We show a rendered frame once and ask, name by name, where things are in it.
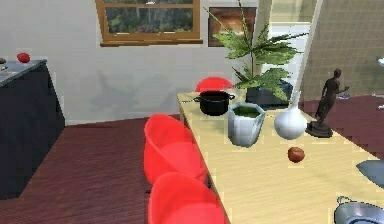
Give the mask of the black cooking pot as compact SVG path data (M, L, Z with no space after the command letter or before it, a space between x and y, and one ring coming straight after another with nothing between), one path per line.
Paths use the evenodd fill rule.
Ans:
M193 101L200 104L202 113L209 116L221 116L228 111L229 101L234 98L235 95L224 91L209 90L201 92Z

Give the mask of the white faceted pot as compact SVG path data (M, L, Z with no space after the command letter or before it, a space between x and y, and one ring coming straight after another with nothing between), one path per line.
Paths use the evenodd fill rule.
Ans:
M257 104L238 102L228 107L228 138L233 145L251 147L258 140L266 113Z

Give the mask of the dark blue plant pot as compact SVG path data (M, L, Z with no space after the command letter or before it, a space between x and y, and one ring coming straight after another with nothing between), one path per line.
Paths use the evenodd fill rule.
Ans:
M247 89L246 102L257 104L266 109L286 108L288 101L276 97L271 91L262 87L252 87Z

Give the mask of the grey plate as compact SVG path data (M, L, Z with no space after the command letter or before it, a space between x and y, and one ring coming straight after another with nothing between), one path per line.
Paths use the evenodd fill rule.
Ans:
M356 167L368 180L384 189L383 160L366 160L358 163Z

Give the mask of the dark blue counter cabinet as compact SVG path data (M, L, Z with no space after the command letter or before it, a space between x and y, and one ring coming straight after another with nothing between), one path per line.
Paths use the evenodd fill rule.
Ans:
M65 118L45 60L9 62L0 78L0 200L19 197Z

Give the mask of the red plastic chair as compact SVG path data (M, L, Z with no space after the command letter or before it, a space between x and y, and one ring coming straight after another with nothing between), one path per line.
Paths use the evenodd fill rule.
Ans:
M195 91L224 90L230 89L231 87L232 83L229 80L218 76L210 76L201 80L197 84Z
M214 191L179 173L160 176L148 202L148 224L229 224Z
M144 126L144 173L154 184L163 174L177 172L204 182L207 169L192 133L167 114L152 115Z

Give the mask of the white round vase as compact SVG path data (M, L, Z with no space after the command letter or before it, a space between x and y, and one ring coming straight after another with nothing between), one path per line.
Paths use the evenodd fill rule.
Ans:
M296 91L293 95L290 106L275 116L275 131L283 139L297 139L307 128L307 120L298 108L300 95L301 92Z

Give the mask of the pale wooden table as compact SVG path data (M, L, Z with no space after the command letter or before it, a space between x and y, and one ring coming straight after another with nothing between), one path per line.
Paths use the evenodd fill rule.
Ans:
M227 117L203 114L193 101L196 96L177 95L180 115L189 124L231 224L333 224L339 196L384 208L384 190L356 168L372 155L340 134L282 139L274 129L278 112L272 110L258 141L238 147L228 139ZM291 147L304 151L301 162L288 159Z

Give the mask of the red apple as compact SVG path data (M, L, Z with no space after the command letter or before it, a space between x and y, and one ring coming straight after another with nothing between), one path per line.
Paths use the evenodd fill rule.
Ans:
M304 151L299 147L291 147L288 150L288 159L293 163L299 163L305 158Z

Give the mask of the wooden framed window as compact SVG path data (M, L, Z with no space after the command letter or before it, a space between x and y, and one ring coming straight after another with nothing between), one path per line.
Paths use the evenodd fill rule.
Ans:
M200 0L95 0L101 47L202 44Z

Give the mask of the grey metal pan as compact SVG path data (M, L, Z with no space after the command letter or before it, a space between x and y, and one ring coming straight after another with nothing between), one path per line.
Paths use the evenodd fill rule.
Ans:
M336 201L334 224L384 224L384 209L381 207L346 196L339 196Z

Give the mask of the framed brown picture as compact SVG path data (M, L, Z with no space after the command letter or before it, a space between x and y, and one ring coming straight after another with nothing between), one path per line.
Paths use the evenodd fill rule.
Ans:
M247 25L248 35L253 39L256 7L244 7L243 12ZM226 28L232 30L237 36L243 37L243 25L241 19L241 12L238 7L210 7L209 12L212 13ZM223 44L214 38L214 34L225 33L225 29L212 17L208 17L208 46L209 47L222 47Z

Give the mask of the dark bronze statue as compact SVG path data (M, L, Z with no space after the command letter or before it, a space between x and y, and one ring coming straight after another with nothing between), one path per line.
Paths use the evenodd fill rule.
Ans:
M332 129L324 120L333 108L337 95L349 89L348 86L345 86L343 89L340 88L339 78L341 74L340 69L335 69L333 77L329 78L324 84L321 99L315 113L316 121L311 121L307 124L306 132L311 136L318 138L330 138L333 136Z

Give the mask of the green house plant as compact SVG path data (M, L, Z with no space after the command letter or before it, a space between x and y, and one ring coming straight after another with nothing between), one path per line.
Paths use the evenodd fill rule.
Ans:
M243 7L240 0L237 0L239 9ZM266 23L255 41L252 41L248 35L244 12L241 12L244 36L237 36L232 30L226 28L208 9L204 10L212 16L225 33L214 34L225 48L229 50L227 59L239 59L249 55L251 65L244 63L240 72L233 68L238 82L234 84L237 89L248 89L252 87L262 87L271 91L276 97L290 101L291 96L287 96L281 87L283 78L289 78L290 73L282 68L282 65L288 64L296 54L300 54L295 47L292 47L289 40L301 36L300 34L283 34L275 37L268 37L269 24Z

